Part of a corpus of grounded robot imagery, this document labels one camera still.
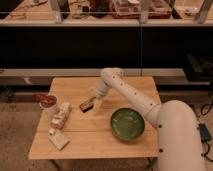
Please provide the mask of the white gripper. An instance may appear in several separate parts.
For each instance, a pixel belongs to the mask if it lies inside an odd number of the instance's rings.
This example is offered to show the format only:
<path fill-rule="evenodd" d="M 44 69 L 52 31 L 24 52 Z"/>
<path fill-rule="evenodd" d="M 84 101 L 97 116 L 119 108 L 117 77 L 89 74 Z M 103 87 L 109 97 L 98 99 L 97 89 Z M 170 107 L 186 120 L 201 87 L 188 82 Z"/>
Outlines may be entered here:
<path fill-rule="evenodd" d="M 101 98 L 106 96 L 108 91 L 109 87 L 104 82 L 98 82 L 97 85 L 95 86 L 94 94 L 95 97 L 98 98 L 93 101 L 94 104 L 93 110 L 95 112 L 97 112 L 101 108 L 102 105 Z"/>

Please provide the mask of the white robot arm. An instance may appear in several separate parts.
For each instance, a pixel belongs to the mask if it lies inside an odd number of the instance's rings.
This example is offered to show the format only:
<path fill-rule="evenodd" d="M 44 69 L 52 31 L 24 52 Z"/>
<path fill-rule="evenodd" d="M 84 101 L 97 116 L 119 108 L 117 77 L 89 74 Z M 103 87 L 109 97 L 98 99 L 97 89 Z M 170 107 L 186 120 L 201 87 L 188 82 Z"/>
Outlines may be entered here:
<path fill-rule="evenodd" d="M 104 97 L 114 88 L 157 130 L 158 171 L 206 171 L 199 124 L 189 105 L 179 100 L 160 104 L 122 78 L 120 68 L 104 68 L 93 92 Z"/>

